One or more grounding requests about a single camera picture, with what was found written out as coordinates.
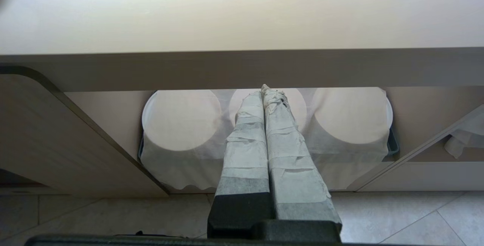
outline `grout line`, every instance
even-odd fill
[[[37,225],[40,224],[40,195],[37,195]]]
[[[76,210],[79,210],[79,209],[81,209],[81,208],[85,208],[86,206],[89,206],[89,205],[91,205],[91,204],[97,203],[97,202],[98,202],[98,201],[100,201],[100,200],[102,200],[102,198],[100,198],[100,199],[98,199],[98,200],[95,200],[95,201],[93,201],[92,203],[88,203],[88,204],[86,204],[86,205],[83,205],[83,206],[81,206],[81,207],[78,207],[78,208],[76,208],[76,209],[74,209],[74,210],[71,210],[71,211],[69,211],[69,212],[66,212],[66,213],[64,213],[64,214],[62,214],[62,215],[59,215],[59,216],[57,216],[57,217],[54,217],[54,218],[52,218],[52,219],[50,219],[50,220],[47,220],[47,221],[43,222],[42,224],[36,225],[36,226],[34,226],[34,227],[30,227],[29,229],[25,229],[25,230],[23,230],[22,232],[19,232],[19,233],[17,233],[17,234],[13,234],[13,235],[11,235],[11,236],[5,237],[5,238],[1,239],[1,240],[0,240],[0,242],[5,241],[5,240],[7,240],[7,239],[9,239],[9,238],[12,238],[12,237],[14,237],[14,236],[16,236],[16,235],[22,234],[22,233],[24,233],[24,232],[27,232],[27,231],[29,231],[29,230],[31,230],[31,229],[34,229],[34,228],[36,228],[36,227],[38,227],[38,226],[41,226],[41,225],[43,225],[43,224],[45,224],[45,223],[47,223],[47,222],[50,222],[50,221],[56,220],[56,219],[58,219],[58,218],[60,218],[60,217],[62,217],[62,216],[64,216],[64,215],[70,214],[70,213],[72,213],[72,212],[74,212],[74,211],[76,211]]]
[[[211,201],[210,201],[209,195],[208,194],[205,194],[205,196],[207,196],[207,201],[209,202],[209,205],[211,207]]]
[[[196,238],[200,238],[201,236],[206,235],[206,234],[207,234],[207,233],[203,233],[203,234],[201,234],[200,236],[194,237],[194,239],[196,239]]]
[[[439,210],[437,210],[437,213],[442,218],[442,220],[444,220],[444,222],[450,227],[450,229],[452,230],[452,232],[454,232],[454,234],[459,238],[459,240],[462,242],[462,244],[466,245],[465,242],[460,238],[459,234],[457,234],[457,232],[452,228],[452,226],[447,222],[447,220],[441,215],[441,213],[439,212]]]
[[[382,241],[378,242],[378,244],[383,243],[385,240],[387,240],[387,239],[389,239],[389,238],[393,237],[394,235],[396,235],[396,234],[400,233],[401,231],[403,231],[403,230],[407,229],[408,227],[410,227],[410,226],[414,225],[415,223],[417,223],[417,222],[419,222],[419,221],[423,220],[423,219],[424,219],[426,216],[428,216],[428,215],[430,215],[430,214],[432,214],[432,213],[434,213],[434,212],[436,212],[436,210],[434,210],[434,211],[432,211],[432,212],[428,213],[427,215],[425,215],[425,216],[423,216],[423,217],[419,218],[419,219],[418,219],[418,220],[416,220],[415,222],[410,223],[409,225],[407,225],[407,226],[406,226],[406,227],[404,227],[403,229],[399,230],[399,231],[398,231],[398,232],[396,232],[395,234],[393,234],[393,235],[391,235],[391,236],[387,237],[386,239],[384,239],[384,240],[382,240]]]
[[[458,199],[458,198],[462,197],[462,196],[463,196],[465,193],[467,193],[467,191],[462,191],[462,194],[460,194],[460,195],[456,196],[455,198],[453,198],[452,200],[450,200],[450,201],[446,202],[445,204],[443,204],[443,205],[441,205],[441,206],[437,207],[436,209],[432,210],[430,213],[428,213],[428,214],[424,215],[423,217],[419,218],[418,220],[414,221],[413,223],[410,223],[409,225],[407,225],[407,226],[403,227],[402,229],[398,230],[397,232],[394,232],[393,234],[391,234],[391,235],[390,235],[390,236],[388,236],[387,238],[385,238],[385,239],[383,239],[382,241],[378,242],[378,244],[380,244],[380,243],[382,243],[383,241],[385,241],[385,240],[387,240],[387,239],[391,238],[393,235],[397,234],[398,232],[402,231],[403,229],[407,228],[408,226],[410,226],[410,225],[412,225],[412,224],[416,223],[417,221],[419,221],[419,220],[421,220],[421,219],[425,218],[426,216],[430,215],[431,213],[434,213],[435,211],[437,211],[437,209],[440,209],[440,208],[442,208],[442,207],[444,207],[444,206],[448,205],[449,203],[451,203],[451,202],[455,201],[456,199]]]

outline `cabinet door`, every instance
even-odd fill
[[[465,148],[455,159],[438,141],[361,191],[484,190],[484,149]]]
[[[20,74],[0,74],[0,168],[76,196],[167,196],[53,84],[25,71],[43,84]]]

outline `wooden panel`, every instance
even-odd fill
[[[484,162],[407,162],[360,191],[484,190]]]
[[[64,94],[17,74],[0,75],[0,90],[2,169],[76,196],[167,196],[104,131],[80,119],[79,109],[59,101],[68,101]]]
[[[42,184],[22,177],[7,170],[0,169],[0,187],[13,186],[42,186]]]

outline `floor tile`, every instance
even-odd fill
[[[37,225],[37,195],[0,196],[0,240]]]
[[[438,212],[467,246],[484,245],[484,192],[467,192]]]
[[[465,246],[437,211],[385,239],[382,244]]]
[[[7,239],[20,246],[38,234],[166,234],[197,237],[207,232],[207,196],[176,195],[157,199],[103,199]]]
[[[207,238],[207,233],[199,236],[199,237],[196,237],[196,239],[206,239]]]
[[[334,192],[344,242],[379,243],[461,192]]]
[[[75,198],[71,195],[41,195],[39,196],[40,223],[69,213],[97,200],[96,198]]]

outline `black plastic base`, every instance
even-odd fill
[[[341,242],[341,223],[319,220],[265,220],[254,225],[253,239],[287,242]]]
[[[271,193],[219,195],[210,210],[208,238],[252,238],[252,226],[275,218]]]
[[[302,244],[291,241],[225,240],[225,239],[169,239],[144,236],[86,236],[86,235],[40,235],[27,241],[25,246],[383,246],[381,244],[359,244],[319,242]]]

